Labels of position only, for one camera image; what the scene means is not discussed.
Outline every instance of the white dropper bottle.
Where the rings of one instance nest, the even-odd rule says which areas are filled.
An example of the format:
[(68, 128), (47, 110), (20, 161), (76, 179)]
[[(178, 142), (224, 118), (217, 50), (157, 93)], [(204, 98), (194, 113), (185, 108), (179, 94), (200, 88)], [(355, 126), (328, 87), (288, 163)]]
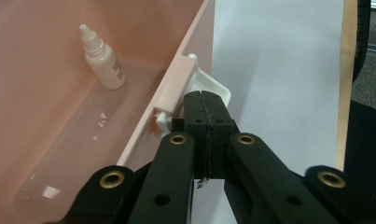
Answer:
[(80, 25), (79, 28), (80, 39), (85, 46), (86, 62), (94, 74), (109, 90), (122, 86), (126, 81), (126, 76), (113, 50), (86, 24)]

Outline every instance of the pink plastic bin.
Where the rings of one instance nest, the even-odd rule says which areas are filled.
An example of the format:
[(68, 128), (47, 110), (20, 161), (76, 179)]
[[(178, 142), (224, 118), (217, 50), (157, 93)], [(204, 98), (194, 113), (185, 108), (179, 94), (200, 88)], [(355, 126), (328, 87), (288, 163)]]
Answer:
[[(0, 0), (0, 223), (62, 218), (97, 170), (151, 161), (156, 115), (174, 115), (198, 56), (211, 73), (212, 0)], [(127, 81), (106, 90), (84, 60), (86, 23)]]

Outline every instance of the wooden edge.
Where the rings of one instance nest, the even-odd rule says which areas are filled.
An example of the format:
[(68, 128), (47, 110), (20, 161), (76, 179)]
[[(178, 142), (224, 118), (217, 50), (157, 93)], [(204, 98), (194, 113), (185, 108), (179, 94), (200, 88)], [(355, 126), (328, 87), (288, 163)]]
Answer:
[(345, 147), (347, 142), (348, 118), (350, 113), (351, 90), (353, 83), (357, 2), (343, 0), (343, 16), (341, 25), (341, 76), (339, 93), (339, 119), (337, 131), (336, 168), (343, 170)]

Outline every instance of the bottle cap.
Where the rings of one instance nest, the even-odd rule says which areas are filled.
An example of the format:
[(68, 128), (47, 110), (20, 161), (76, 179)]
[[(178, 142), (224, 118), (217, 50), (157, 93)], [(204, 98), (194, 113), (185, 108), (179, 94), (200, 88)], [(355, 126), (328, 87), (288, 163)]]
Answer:
[(103, 47), (104, 41), (89, 26), (81, 24), (79, 29), (81, 33), (80, 39), (87, 52), (95, 52)]

